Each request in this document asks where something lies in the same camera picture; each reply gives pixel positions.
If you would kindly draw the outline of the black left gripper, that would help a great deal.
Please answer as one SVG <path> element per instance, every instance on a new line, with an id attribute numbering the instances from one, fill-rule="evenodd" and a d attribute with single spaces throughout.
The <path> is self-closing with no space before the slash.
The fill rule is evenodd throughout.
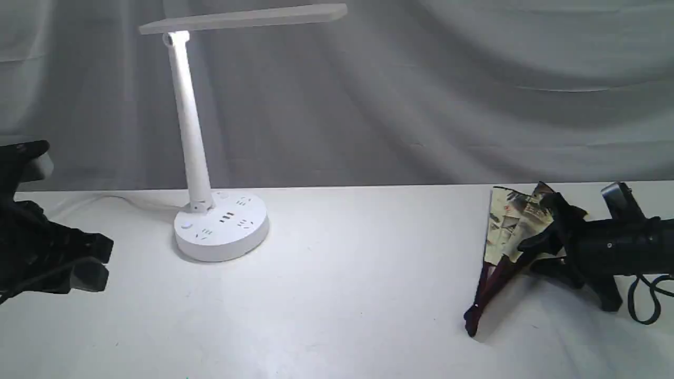
<path id="1" fill-rule="evenodd" d="M 24 291 L 69 294 L 102 292 L 114 242 L 99 233 L 74 231 L 49 220 L 32 201 L 2 201 L 2 303 Z M 92 258 L 54 269 L 70 257 Z"/>

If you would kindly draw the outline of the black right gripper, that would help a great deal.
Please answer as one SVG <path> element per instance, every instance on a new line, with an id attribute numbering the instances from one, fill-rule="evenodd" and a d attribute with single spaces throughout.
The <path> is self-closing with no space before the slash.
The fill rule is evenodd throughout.
<path id="1" fill-rule="evenodd" d="M 569 204 L 559 192 L 545 195 L 541 206 L 552 221 L 541 233 L 522 240 L 518 252 L 522 257 L 556 256 L 573 227 L 583 223 L 571 233 L 571 264 L 566 257 L 548 257 L 532 262 L 530 271 L 574 290 L 587 283 L 598 296 L 602 311 L 621 308 L 616 276 L 672 274 L 672 219 L 584 223 L 587 211 Z"/>

